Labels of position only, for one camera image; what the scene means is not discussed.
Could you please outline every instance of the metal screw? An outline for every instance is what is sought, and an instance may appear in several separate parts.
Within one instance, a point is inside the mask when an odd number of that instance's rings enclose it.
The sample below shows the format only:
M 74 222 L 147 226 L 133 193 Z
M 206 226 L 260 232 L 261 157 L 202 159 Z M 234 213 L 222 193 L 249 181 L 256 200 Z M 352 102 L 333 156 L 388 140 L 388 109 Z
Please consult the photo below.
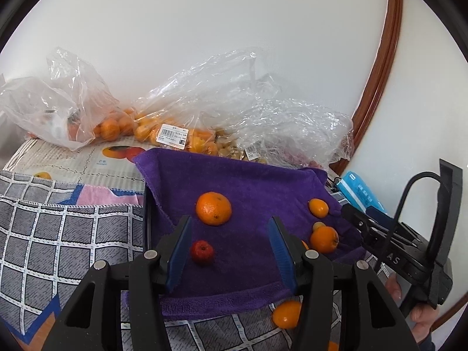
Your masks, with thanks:
M 359 268 L 359 269 L 362 269 L 362 270 L 366 270 L 367 268 L 369 268 L 369 264 L 367 262 L 365 262 L 364 260 L 359 260 L 357 263 L 356 263 L 356 266 Z
M 151 260 L 154 259 L 157 255 L 158 253 L 155 250 L 149 250 L 144 253 L 144 258 Z
M 105 260 L 98 260 L 93 264 L 94 269 L 97 269 L 98 271 L 104 268 L 105 266 L 106 266 Z
M 308 259 L 316 259 L 317 257 L 319 257 L 319 253 L 317 251 L 314 251 L 314 250 L 307 250 L 306 251 L 306 257 Z

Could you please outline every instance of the blue package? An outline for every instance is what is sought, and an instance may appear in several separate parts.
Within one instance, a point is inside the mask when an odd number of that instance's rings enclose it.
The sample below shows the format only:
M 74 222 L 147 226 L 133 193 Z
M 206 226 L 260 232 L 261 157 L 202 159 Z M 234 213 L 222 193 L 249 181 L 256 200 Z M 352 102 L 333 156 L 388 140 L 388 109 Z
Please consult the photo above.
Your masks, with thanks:
M 372 206 L 385 214 L 387 213 L 382 203 L 379 202 L 362 178 L 355 172 L 347 172 L 336 184 L 336 188 L 340 190 L 350 204 L 362 212 L 366 212 L 366 208 Z

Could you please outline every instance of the plastic bag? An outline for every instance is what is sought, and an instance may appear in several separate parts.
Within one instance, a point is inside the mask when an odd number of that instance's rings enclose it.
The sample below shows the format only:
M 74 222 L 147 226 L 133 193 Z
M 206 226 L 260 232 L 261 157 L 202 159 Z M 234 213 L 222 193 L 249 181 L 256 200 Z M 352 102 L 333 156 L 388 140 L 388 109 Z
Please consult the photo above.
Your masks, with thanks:
M 140 140 L 167 146 L 157 141 L 166 123 L 189 129 L 179 149 L 192 152 L 294 168 L 327 169 L 349 159 L 351 119 L 282 91 L 260 54 L 248 49 L 213 56 L 139 98 L 137 130 L 146 135 Z
M 52 144 L 77 150 L 96 137 L 114 141 L 135 123 L 93 66 L 61 48 L 47 59 L 51 80 L 14 79 L 0 89 L 10 120 Z

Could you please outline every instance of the price tag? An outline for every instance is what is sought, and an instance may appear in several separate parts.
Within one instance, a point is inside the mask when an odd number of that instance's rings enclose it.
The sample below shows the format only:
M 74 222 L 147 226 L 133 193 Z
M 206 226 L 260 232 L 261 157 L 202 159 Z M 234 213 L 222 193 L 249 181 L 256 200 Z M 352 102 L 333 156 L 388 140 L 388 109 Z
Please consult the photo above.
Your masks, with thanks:
M 179 128 L 174 125 L 162 124 L 156 142 L 184 149 L 187 142 L 188 129 Z
M 255 145 L 251 145 L 245 148 L 245 155 L 247 156 L 247 159 L 249 161 L 251 161 L 252 159 L 260 158 L 260 154 L 258 154 Z

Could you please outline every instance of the brown wooden trim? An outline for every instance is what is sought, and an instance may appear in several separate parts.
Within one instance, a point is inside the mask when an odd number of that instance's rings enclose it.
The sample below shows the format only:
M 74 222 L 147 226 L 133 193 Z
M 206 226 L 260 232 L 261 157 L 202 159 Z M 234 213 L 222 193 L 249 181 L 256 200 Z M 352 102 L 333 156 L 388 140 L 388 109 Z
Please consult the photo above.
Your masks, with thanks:
M 361 101 L 352 117 L 354 148 L 356 149 L 372 120 L 378 102 L 388 81 L 395 58 L 396 46 L 400 35 L 403 15 L 403 0 L 388 0 L 387 14 L 382 30 L 380 46 L 374 61 Z M 348 160 L 341 159 L 331 164 L 331 169 L 341 175 L 348 165 Z
M 431 327 L 431 331 L 434 331 L 435 329 L 439 328 L 442 326 L 445 322 L 447 322 L 450 318 L 452 318 L 455 314 L 459 312 L 459 310 L 465 306 L 465 304 L 468 302 L 468 292 L 465 293 L 465 295 L 459 299 L 459 301 L 454 304 L 447 312 L 443 315 L 441 315 L 436 322 Z

